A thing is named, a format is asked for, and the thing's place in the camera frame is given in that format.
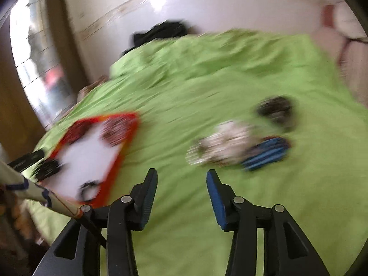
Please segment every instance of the black cloth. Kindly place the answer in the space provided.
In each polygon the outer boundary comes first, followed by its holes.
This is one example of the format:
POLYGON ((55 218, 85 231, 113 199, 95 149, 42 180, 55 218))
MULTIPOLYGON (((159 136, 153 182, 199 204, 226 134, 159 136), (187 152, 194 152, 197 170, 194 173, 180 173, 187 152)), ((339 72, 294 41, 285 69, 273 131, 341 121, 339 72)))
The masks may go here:
POLYGON ((121 57, 131 50, 140 47, 145 43, 149 43, 150 41, 156 38, 173 38, 173 37, 181 37, 188 34, 188 29, 181 22, 171 22, 166 21, 161 24, 154 26, 150 31, 146 33, 134 33, 133 44, 134 47, 131 49, 127 49, 121 54, 121 57))

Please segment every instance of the bed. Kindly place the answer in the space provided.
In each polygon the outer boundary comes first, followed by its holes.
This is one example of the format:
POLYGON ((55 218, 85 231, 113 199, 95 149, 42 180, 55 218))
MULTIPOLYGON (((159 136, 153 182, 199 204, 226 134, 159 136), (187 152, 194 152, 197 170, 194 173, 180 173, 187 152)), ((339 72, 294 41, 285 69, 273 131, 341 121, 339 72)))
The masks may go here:
MULTIPOLYGON (((205 181, 211 168, 253 204, 283 204, 330 274, 346 273, 368 237, 367 109, 354 101, 334 62, 309 36, 231 30, 157 40, 117 61, 110 78, 48 131, 36 149, 51 152, 77 119, 139 113, 141 126, 109 202, 129 193, 149 168, 157 169, 150 222, 145 231, 133 233, 140 276, 225 274, 232 234, 216 224, 205 181), (276 95, 296 102, 293 132, 282 134, 255 114, 257 103, 276 95), (285 135, 292 145, 288 157, 255 172, 189 165, 185 154, 193 141, 232 119, 259 126, 264 136, 285 135)), ((69 220, 34 202, 29 208, 50 243, 69 220)), ((260 253, 259 266, 262 261, 260 253)), ((263 275, 262 268, 257 275, 263 275)))

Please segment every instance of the black scrunchie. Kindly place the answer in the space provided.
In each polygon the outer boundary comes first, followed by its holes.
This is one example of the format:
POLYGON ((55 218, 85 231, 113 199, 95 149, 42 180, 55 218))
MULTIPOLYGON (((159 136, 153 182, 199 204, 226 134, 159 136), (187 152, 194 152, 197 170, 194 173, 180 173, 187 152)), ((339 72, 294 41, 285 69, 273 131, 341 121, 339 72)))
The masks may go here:
POLYGON ((79 192, 80 200, 84 201, 84 202, 91 202, 94 198, 92 198, 90 200, 86 200, 86 197, 84 195, 85 195, 87 190, 89 190, 91 188, 94 188, 94 187, 98 187, 99 185, 100 185, 100 183, 97 182, 97 181, 90 181, 90 182, 86 182, 83 185, 81 185, 80 186, 80 192, 79 192))

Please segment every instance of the silver screw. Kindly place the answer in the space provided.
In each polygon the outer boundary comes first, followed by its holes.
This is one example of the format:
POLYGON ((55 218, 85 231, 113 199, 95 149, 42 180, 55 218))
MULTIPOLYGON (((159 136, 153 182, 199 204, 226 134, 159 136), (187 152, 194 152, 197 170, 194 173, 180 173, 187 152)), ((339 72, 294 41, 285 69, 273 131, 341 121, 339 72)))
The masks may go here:
POLYGON ((82 205, 80 209, 82 210, 82 212, 87 213, 91 210, 91 206, 88 204, 85 204, 85 205, 82 205))
POLYGON ((243 197, 240 197, 240 196, 235 196, 233 201, 236 203, 236 204, 242 204, 244 202, 244 198, 243 197))
POLYGON ((132 201, 132 197, 130 197, 129 195, 125 195, 120 200, 122 203, 127 204, 128 202, 132 201))
POLYGON ((282 213, 285 210, 285 208, 281 204, 275 205, 275 211, 282 213))

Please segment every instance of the red and white tray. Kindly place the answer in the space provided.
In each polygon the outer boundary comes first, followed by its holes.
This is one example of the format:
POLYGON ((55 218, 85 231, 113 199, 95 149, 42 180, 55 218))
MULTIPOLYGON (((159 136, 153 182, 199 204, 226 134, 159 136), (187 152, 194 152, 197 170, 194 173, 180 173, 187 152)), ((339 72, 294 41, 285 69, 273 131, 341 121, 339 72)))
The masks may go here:
POLYGON ((65 137, 60 140, 50 158, 58 159, 62 165, 61 171, 44 180, 42 185, 68 200, 85 204, 86 202, 80 200, 80 186, 86 182, 100 182, 99 187, 86 192, 87 199, 95 196, 89 204, 97 208, 106 205, 111 186, 137 130, 138 115, 135 112, 124 112, 78 121, 90 121, 93 125, 82 138, 73 144, 66 144, 65 137), (126 139, 115 146, 110 146, 101 137, 103 122, 110 117, 131 120, 126 139))

